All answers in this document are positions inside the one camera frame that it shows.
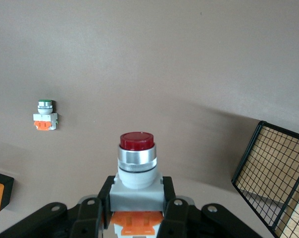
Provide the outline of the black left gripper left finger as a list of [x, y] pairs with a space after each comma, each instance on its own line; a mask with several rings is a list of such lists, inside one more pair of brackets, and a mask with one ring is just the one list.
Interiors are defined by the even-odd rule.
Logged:
[[110, 224], [113, 212], [110, 205], [110, 190], [115, 176], [108, 176], [96, 197], [88, 197], [80, 203], [71, 238], [102, 238]]

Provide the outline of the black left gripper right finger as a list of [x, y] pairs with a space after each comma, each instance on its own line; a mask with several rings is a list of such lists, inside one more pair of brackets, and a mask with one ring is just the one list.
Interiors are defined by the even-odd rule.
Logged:
[[201, 211], [185, 199], [177, 198], [171, 177], [163, 177], [164, 211], [158, 238], [199, 238]]

